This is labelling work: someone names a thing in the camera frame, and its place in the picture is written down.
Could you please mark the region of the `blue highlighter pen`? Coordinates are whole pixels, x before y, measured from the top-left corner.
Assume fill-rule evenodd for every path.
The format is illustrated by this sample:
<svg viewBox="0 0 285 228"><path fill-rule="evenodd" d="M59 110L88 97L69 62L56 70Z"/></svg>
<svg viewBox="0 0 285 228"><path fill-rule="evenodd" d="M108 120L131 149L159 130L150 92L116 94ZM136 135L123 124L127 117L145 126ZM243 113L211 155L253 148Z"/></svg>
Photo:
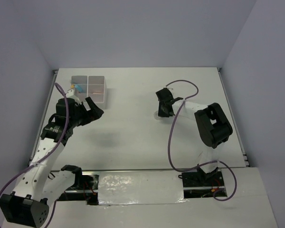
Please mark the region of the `blue highlighter pen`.
<svg viewBox="0 0 285 228"><path fill-rule="evenodd" d="M79 84L75 84L75 88L77 89L78 92L84 93L84 89Z"/></svg>

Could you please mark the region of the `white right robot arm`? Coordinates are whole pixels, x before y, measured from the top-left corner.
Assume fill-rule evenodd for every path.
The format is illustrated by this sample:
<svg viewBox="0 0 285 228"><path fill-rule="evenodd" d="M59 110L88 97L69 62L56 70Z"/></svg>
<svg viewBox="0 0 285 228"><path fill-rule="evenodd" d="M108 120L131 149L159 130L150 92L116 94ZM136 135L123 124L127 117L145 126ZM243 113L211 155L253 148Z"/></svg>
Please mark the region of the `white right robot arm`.
<svg viewBox="0 0 285 228"><path fill-rule="evenodd" d="M194 169L201 169L197 174L197 181L202 186L208 186L214 179L213 172L218 168L219 156L218 147L227 142L233 134L233 128L227 119L223 109L218 103L203 105L188 101L186 98L174 98L168 88L157 91L159 101L158 116L160 118L173 117L168 137L168 161L170 166L177 172L187 172ZM193 120L201 141L206 146L200 153L200 161L192 168L176 168L171 159L171 140L179 116Z"/></svg>

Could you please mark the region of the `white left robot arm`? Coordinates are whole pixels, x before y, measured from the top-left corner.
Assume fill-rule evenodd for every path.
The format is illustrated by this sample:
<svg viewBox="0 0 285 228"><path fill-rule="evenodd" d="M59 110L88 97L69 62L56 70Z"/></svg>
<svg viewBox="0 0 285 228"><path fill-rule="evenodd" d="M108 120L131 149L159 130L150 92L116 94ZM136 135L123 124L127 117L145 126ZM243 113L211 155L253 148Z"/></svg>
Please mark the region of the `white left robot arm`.
<svg viewBox="0 0 285 228"><path fill-rule="evenodd" d="M42 130L30 166L14 190L0 196L0 209L8 222L40 228L49 216L50 207L66 189L82 187L82 169L74 165L63 166L52 180L48 176L73 129L100 119L104 113L90 97L85 100L89 110L73 97L58 100L56 112Z"/></svg>

